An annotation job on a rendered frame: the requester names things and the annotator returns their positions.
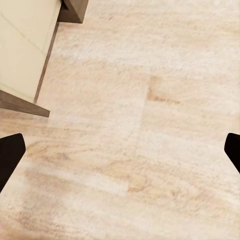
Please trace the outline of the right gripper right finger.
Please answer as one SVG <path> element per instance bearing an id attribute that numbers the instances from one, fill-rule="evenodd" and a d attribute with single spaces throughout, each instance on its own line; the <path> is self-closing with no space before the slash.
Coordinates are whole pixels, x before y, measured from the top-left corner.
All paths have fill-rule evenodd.
<path id="1" fill-rule="evenodd" d="M 224 151 L 240 173 L 240 135 L 228 133 Z"/>

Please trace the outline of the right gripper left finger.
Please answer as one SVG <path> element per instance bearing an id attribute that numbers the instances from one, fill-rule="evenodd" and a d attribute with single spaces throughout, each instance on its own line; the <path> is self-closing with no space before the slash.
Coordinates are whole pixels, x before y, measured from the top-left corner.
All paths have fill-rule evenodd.
<path id="1" fill-rule="evenodd" d="M 0 193 L 26 152 L 22 133 L 0 138 Z"/>

